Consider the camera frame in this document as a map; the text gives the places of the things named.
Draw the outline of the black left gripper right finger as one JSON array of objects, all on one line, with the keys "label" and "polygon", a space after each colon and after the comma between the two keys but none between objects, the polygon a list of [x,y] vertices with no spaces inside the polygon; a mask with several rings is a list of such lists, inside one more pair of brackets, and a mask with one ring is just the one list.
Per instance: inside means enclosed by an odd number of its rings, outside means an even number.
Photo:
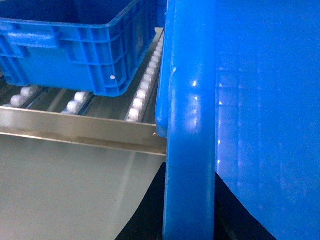
[{"label": "black left gripper right finger", "polygon": [[274,240],[275,237],[241,204],[215,174],[215,240]]}]

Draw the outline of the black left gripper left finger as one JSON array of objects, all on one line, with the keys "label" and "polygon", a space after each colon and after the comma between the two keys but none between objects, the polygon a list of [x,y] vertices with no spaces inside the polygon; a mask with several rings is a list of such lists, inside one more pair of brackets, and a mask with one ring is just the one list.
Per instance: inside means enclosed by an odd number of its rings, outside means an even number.
[{"label": "black left gripper left finger", "polygon": [[161,240],[165,201],[166,164],[162,163],[137,210],[117,240]]}]

